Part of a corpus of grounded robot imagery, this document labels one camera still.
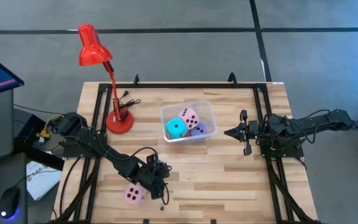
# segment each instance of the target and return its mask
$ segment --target floor tile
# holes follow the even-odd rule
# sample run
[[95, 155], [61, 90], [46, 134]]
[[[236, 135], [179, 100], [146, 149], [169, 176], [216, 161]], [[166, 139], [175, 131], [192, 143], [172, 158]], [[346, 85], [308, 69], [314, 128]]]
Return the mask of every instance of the floor tile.
[[256, 0], [264, 28], [358, 27], [358, 1]]
[[244, 0], [0, 0], [0, 29], [253, 27]]
[[[338, 108], [358, 119], [358, 33], [264, 34], [264, 41], [295, 118]], [[358, 223], [358, 131], [319, 133], [303, 149], [319, 219]]]
[[[263, 81], [255, 34], [101, 34], [117, 81]], [[0, 62], [25, 82], [19, 105], [75, 111], [83, 82], [109, 81], [102, 65], [80, 67], [78, 35], [0, 35]]]

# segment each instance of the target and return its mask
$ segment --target clear plastic container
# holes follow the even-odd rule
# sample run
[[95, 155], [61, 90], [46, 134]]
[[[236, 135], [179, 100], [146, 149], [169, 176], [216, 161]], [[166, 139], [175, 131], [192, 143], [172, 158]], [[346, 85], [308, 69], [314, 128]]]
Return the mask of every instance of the clear plastic container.
[[[196, 111], [200, 121], [204, 122], [206, 125], [206, 134], [201, 134], [198, 136], [190, 136], [180, 139], [171, 139], [167, 130], [165, 129], [165, 124], [170, 121], [172, 118], [177, 117], [181, 110], [186, 108], [192, 108]], [[174, 105], [163, 106], [160, 110], [161, 117], [161, 126], [162, 134], [166, 142], [187, 142], [187, 141], [204, 141], [209, 139], [211, 136], [214, 136], [218, 129], [216, 127], [215, 115], [212, 109], [212, 104], [208, 100], [192, 101], [187, 103], [178, 103]]]

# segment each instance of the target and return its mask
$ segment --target blue die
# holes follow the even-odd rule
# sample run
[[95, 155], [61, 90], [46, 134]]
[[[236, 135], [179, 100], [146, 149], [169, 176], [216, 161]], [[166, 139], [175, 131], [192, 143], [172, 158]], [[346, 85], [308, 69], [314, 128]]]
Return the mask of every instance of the blue die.
[[172, 118], [168, 121], [165, 125], [165, 129], [168, 131], [168, 134], [171, 135], [172, 139], [182, 138], [187, 133], [185, 122], [178, 117]]

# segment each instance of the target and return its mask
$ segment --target pink die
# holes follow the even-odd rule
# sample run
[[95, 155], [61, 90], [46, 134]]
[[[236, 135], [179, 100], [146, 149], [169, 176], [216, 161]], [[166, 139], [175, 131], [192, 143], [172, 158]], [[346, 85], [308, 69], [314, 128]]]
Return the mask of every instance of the pink die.
[[200, 121], [197, 113], [191, 108], [186, 108], [182, 110], [179, 113], [178, 117], [185, 122], [189, 130], [195, 128]]
[[132, 205], [140, 205], [143, 202], [146, 190], [140, 185], [129, 184], [125, 191], [125, 201]]

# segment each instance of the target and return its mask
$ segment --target lamp base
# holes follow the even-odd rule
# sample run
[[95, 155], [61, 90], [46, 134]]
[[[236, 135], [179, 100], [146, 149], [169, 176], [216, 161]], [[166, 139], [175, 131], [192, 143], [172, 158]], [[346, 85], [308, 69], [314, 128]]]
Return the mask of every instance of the lamp base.
[[[120, 110], [120, 115], [124, 114], [125, 111], [127, 111], [126, 108]], [[125, 121], [118, 121], [115, 111], [110, 112], [106, 118], [106, 126], [114, 134], [124, 134], [128, 132], [133, 124], [134, 117], [129, 111]]]

